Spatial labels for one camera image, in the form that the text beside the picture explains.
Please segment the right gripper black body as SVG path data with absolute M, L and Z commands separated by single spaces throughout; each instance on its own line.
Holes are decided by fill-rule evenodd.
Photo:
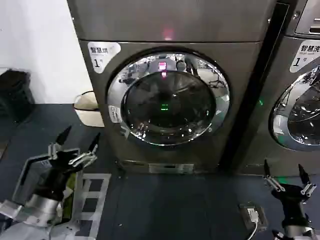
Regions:
M 283 191 L 277 192 L 272 189 L 271 194 L 282 204 L 284 220 L 282 226 L 307 227 L 308 219 L 302 210 L 302 202 L 306 202 L 309 197 L 301 194 L 303 187 L 292 184 L 281 184 Z

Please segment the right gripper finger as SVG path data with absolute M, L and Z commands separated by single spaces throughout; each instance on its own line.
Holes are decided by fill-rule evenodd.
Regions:
M 298 164 L 298 169 L 299 169 L 299 176 L 303 184 L 303 188 L 300 191 L 300 193 L 303 196 L 309 198 L 317 188 L 317 185 L 314 183 L 311 183 L 309 174 L 305 171 L 304 167 L 301 164 Z
M 267 160 L 264 160 L 264 164 L 263 164 L 263 169 L 264 169 L 264 180 L 269 184 L 269 186 L 271 186 L 276 192 L 282 192 L 283 191 L 283 187 L 281 186 L 281 184 L 274 179 L 271 176 L 271 172 L 270 172 L 270 167 L 269 164 L 267 162 Z

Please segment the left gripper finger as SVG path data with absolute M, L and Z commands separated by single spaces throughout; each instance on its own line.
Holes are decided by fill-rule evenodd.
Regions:
M 87 152 L 83 152 L 80 155 L 78 155 L 77 157 L 75 157 L 74 159 L 70 160 L 68 162 L 69 166 L 89 166 L 91 165 L 96 159 L 96 152 L 98 150 L 99 147 L 99 140 L 100 140 L 100 136 L 101 134 L 98 133 L 93 141 L 91 142 L 88 151 Z
M 48 145 L 48 157 L 50 160 L 56 160 L 58 158 L 58 152 L 61 151 L 62 146 L 66 142 L 71 129 L 72 129 L 72 126 L 71 125 L 68 126 L 56 137 L 54 142 L 51 142 Z

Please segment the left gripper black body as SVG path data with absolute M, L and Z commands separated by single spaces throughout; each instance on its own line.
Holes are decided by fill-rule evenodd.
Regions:
M 61 201 L 64 198 L 64 190 L 70 176 L 80 172 L 88 165 L 68 165 L 68 162 L 77 156 L 70 152 L 60 151 L 58 158 L 51 161 L 49 170 L 43 183 L 39 183 L 33 193 L 50 200 Z

